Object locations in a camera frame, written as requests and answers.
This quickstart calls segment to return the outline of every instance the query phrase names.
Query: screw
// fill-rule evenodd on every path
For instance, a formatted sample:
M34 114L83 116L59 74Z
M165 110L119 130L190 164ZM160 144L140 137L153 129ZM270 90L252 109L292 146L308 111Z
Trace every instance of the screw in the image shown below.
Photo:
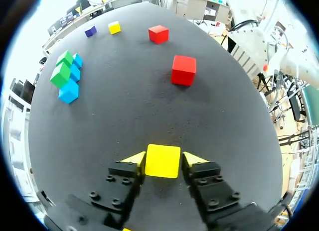
M112 175L108 175L106 177L106 180L109 181L109 182L112 182L112 181L115 181L115 178Z
M129 184L131 184L131 181L130 181L128 178L124 178L124 179L122 180L122 184L123 184L123 185L129 185Z
M119 199L113 198L112 205L113 206L119 206L121 204L121 201Z
M92 200L99 200L100 196L96 192L91 192L90 197Z
M212 207L216 207L217 205L219 205L219 201L215 200L215 199L210 200L209 203L208 203L208 206L211 207L211 208Z
M215 177L215 180L223 181L224 179L223 179L223 177L221 175L218 175L218 176Z
M80 225L86 225L87 219L84 216L79 216L78 217L78 222Z
M239 192L234 192L231 196L233 199L240 199L240 193Z
M207 184L207 180L206 179L201 179L201 180L198 181L198 183L200 185L206 185Z

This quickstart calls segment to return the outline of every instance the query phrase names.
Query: cube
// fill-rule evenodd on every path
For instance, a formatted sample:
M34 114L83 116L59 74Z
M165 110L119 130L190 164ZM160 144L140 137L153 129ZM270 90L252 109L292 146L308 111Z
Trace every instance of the cube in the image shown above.
M65 64L59 64L52 72L50 81L58 88L62 88L70 79L71 70Z
M73 81L73 79L69 79L67 84L65 84L59 92L59 98L67 103L70 104L74 100L79 97L79 85Z
M77 66L74 63L71 65L70 70L70 78L73 79L74 82L78 82L81 78L81 71L77 68Z
M177 178L180 147L149 144L146 152L145 174L163 178Z
M91 37L92 35L94 35L96 33L96 27L93 25L91 27L88 27L86 30L85 30L85 34L87 37Z
M61 63L65 63L68 67L71 67L73 63L73 57L69 51L65 51L58 57L58 60L56 61L55 66L58 66Z
M196 75L196 59L175 55L172 67L171 83L191 86Z
M73 55L73 64L75 64L78 69L82 68L83 60L77 53Z
M154 26L149 28L149 37L156 44L164 43L169 39L169 29L161 25Z
M121 27L120 27L119 22L115 21L113 23L109 23L109 31L111 34L121 32Z

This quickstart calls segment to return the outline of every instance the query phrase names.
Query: black table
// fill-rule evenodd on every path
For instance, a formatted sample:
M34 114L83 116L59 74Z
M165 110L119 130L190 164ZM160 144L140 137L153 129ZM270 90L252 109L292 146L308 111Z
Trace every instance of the black table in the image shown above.
M122 32L110 35L118 20ZM170 29L168 42L149 41L148 28ZM95 25L87 38L84 30ZM80 97L58 99L50 83L57 57L83 58ZM170 83L174 55L197 59L194 84ZM240 65L209 35L172 11L139 3L110 11L67 35L38 81L29 124L30 158L38 188L53 202L68 194L89 201L111 161L176 145L216 161L242 204L269 210L281 196L282 159L263 100ZM147 177L127 227L133 231L204 230L180 172Z

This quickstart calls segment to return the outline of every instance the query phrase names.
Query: purple cube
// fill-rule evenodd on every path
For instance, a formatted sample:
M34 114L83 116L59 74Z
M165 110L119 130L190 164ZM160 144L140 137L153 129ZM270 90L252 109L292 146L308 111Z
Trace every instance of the purple cube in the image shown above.
M95 33L96 33L96 27L94 25L85 30L85 34L87 37L91 37Z

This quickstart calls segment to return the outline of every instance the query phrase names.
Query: yellow cube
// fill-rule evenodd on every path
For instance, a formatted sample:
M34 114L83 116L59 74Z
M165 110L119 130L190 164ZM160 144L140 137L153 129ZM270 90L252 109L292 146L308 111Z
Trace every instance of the yellow cube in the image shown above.
M146 152L145 174L163 178L177 178L180 147L149 144Z
M109 30L111 34L115 34L118 32L121 32L121 27L118 21L115 21L113 23L109 23Z

